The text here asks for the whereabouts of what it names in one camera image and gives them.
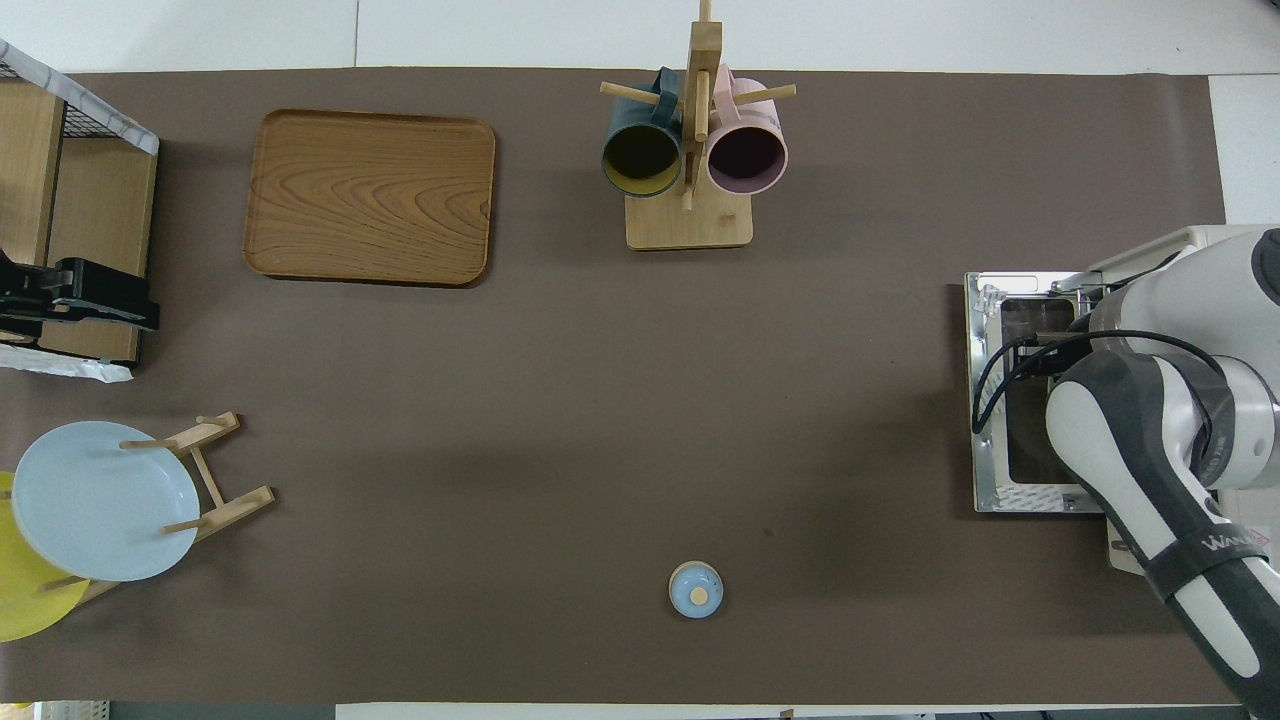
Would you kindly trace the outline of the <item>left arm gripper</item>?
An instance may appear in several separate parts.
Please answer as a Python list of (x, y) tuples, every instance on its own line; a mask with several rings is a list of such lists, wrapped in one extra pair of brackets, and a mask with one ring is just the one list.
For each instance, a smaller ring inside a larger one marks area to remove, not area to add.
[[(72, 300), (54, 302), (56, 287), (61, 299)], [(15, 263), (1, 251), (3, 343), (36, 346), (46, 322), (108, 322), (157, 331), (160, 306), (150, 301), (148, 291), (143, 277), (83, 258), (64, 258), (55, 266), (36, 266)]]

